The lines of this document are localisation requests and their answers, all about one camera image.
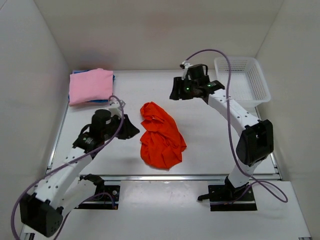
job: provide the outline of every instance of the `crumpled red fabric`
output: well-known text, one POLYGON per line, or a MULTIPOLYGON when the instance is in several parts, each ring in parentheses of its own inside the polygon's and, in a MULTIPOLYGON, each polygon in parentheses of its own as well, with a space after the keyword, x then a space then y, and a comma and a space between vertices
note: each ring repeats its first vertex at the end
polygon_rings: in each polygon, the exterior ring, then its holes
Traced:
POLYGON ((140 109, 146 129, 140 141, 141 158, 154 168, 170 169, 182 162, 182 152, 187 148, 175 120, 154 102, 140 109))

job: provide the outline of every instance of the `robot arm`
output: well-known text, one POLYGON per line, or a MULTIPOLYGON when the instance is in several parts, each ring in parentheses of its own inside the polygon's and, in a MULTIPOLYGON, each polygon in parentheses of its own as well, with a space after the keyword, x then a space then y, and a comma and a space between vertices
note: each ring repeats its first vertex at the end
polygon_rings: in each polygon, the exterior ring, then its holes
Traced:
MULTIPOLYGON (((235 200, 246 189, 256 167, 274 150, 273 126, 269 120, 261 121, 247 112, 231 96, 227 96, 225 87, 217 80, 210 81, 204 73, 203 64, 191 65, 184 62, 182 77, 173 79, 172 100, 189 100, 201 98, 210 107, 216 109, 226 120, 228 119, 227 100, 229 98, 230 122, 240 139, 236 147, 238 166, 226 177, 224 199, 235 200)), ((198 200, 210 198, 211 194, 199 196, 198 200)))
MULTIPOLYGON (((124 106, 124 102, 110 102, 107 109, 95 111, 91 124, 87 124, 80 131, 61 165, 99 148, 115 134, 121 122, 120 104, 124 106)), ((123 117, 122 127, 116 137, 125 140, 140 131, 131 124, 128 115, 125 114, 123 117)), ((91 163, 97 153, 98 151, 69 164, 41 180, 33 194, 25 194, 19 202, 22 223, 46 237, 55 234, 63 218, 72 209, 104 186, 104 180, 92 174, 81 177, 78 183, 75 182, 80 172, 91 163)))

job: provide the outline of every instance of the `white work surface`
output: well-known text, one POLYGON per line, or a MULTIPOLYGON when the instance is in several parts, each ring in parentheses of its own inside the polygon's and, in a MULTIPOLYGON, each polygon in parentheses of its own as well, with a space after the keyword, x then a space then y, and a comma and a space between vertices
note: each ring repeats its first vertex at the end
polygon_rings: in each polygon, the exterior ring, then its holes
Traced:
MULTIPOLYGON (((128 140, 114 139, 95 157, 81 174, 95 175, 228 175, 235 166, 227 132, 227 121, 199 98, 170 100, 173 78, 181 76, 182 70, 116 71, 113 92, 126 102, 124 112, 128 114, 140 133, 128 140), (140 157, 140 138, 146 131, 140 108, 147 102, 155 102, 171 115, 186 142, 182 162, 170 170, 159 170, 145 164, 140 157)), ((216 80, 214 71, 210 80, 216 80)), ((57 149, 53 168, 59 166, 68 155, 72 143, 80 130, 91 122, 95 110, 103 104, 69 106, 57 149)), ((247 109, 256 115, 254 108, 247 109)), ((232 130, 233 143, 237 146, 239 136, 232 130)), ((255 170, 255 174, 274 174, 270 157, 255 170)))
MULTIPOLYGON (((58 240, 298 240, 310 237, 290 182, 274 182, 282 203, 261 186, 257 211, 211 212, 197 202, 207 181, 122 181, 118 210, 74 209, 58 240)), ((25 233, 33 231, 26 227, 25 233)), ((34 240, 47 239, 36 234, 34 240)))

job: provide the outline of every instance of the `pink towel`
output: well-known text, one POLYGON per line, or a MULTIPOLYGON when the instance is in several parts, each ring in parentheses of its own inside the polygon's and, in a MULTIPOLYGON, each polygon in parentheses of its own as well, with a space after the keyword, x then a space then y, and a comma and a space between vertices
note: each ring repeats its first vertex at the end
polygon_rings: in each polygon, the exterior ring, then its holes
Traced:
POLYGON ((108 99, 113 92, 113 74, 102 68, 71 74, 69 105, 108 99))

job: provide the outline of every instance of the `white plastic basket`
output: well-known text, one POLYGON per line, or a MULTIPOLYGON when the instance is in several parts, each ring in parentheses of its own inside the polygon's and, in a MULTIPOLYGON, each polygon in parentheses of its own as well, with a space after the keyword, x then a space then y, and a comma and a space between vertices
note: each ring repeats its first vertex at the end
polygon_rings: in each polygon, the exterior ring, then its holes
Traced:
MULTIPOLYGON (((244 108, 269 102, 270 92, 258 61, 253 57, 229 57, 230 95, 244 108)), ((229 68, 224 57, 214 59, 217 80, 227 87, 229 68)))

